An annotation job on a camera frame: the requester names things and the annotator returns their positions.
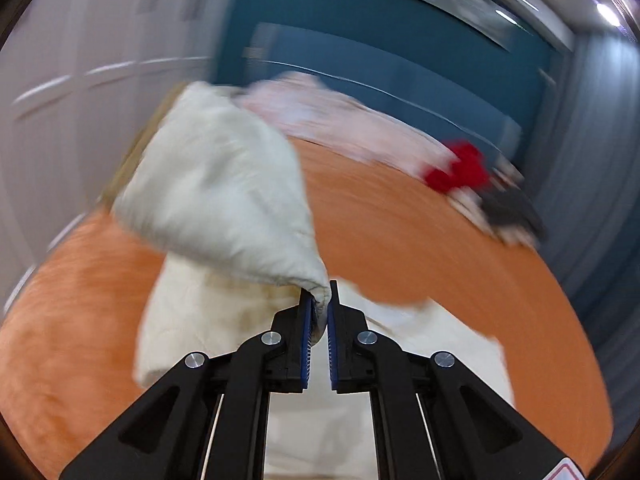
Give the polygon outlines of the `cream quilted jacket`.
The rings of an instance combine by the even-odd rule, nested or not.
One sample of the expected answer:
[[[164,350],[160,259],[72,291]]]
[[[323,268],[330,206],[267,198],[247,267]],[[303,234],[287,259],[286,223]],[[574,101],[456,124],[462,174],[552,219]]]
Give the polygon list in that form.
[[[227,89],[192,82],[160,113],[152,140],[134,141],[112,213],[166,252],[142,316],[134,381],[148,388],[192,351],[220,356],[270,327],[310,286],[326,314],[329,277],[318,253],[303,174],[285,136],[242,110]],[[515,408],[506,360],[487,338],[427,299],[376,304],[338,279],[342,304],[420,356],[448,351]],[[271,400],[267,479],[377,479],[369,398],[339,396],[326,379]]]

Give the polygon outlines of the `orange velvet bedspread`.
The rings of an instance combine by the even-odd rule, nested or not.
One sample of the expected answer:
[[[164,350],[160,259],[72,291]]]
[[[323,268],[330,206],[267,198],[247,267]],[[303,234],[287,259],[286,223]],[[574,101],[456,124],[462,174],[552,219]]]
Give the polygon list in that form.
[[[433,299],[506,352],[518,410],[584,471],[608,448],[610,401],[582,324],[536,252],[482,234],[424,184],[296,141],[330,274],[370,300]],[[1,327],[1,411],[50,479],[129,404],[142,310],[163,256],[93,211]]]

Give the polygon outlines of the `dark grey knit garment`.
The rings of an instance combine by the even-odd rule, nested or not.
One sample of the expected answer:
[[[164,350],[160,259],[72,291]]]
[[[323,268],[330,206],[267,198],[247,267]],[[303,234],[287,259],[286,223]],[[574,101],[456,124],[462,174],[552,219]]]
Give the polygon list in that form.
[[[480,192],[480,209],[491,226],[519,226],[538,240],[543,240],[547,229],[527,195],[515,186],[488,188]]]

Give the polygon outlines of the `red garment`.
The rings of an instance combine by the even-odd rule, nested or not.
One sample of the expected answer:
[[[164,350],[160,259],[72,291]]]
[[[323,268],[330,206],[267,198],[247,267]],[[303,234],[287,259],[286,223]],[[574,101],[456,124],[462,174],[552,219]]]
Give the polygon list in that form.
[[[447,195],[460,188],[472,191],[487,188],[490,175],[484,164],[484,155],[469,141],[456,141],[447,144],[454,158],[447,162],[444,169],[425,169],[422,180],[428,188]]]

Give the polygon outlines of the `grey blue curtain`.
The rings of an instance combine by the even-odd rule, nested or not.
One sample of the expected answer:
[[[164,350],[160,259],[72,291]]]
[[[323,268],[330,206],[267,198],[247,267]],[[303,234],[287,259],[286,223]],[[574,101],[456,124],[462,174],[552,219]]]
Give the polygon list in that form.
[[[639,416],[639,46],[584,35],[524,159],[541,255],[582,322],[615,417]]]

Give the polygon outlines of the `blue upholstered headboard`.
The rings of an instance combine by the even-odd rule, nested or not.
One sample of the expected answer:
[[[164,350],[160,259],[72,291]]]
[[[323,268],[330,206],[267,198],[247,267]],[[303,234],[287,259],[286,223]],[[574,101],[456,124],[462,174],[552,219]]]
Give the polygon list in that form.
[[[521,126],[472,91],[399,55],[355,40],[260,23],[243,58],[247,82],[286,72],[315,76],[328,88],[440,142],[471,142],[488,164],[514,159],[520,145]]]

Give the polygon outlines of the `pink floral quilt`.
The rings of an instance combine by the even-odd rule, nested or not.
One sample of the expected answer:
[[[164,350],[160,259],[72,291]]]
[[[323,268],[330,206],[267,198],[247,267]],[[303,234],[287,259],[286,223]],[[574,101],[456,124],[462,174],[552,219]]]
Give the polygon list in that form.
[[[454,160],[454,153],[428,134],[329,89],[316,76],[286,72],[257,81],[235,102],[291,138],[417,179],[424,170],[446,169]]]

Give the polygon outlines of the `white panelled wardrobe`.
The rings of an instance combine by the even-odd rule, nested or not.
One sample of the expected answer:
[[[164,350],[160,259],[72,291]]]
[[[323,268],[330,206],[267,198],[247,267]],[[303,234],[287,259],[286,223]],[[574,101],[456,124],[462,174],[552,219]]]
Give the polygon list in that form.
[[[1,307],[85,217],[178,82],[206,77],[232,0],[4,0]]]

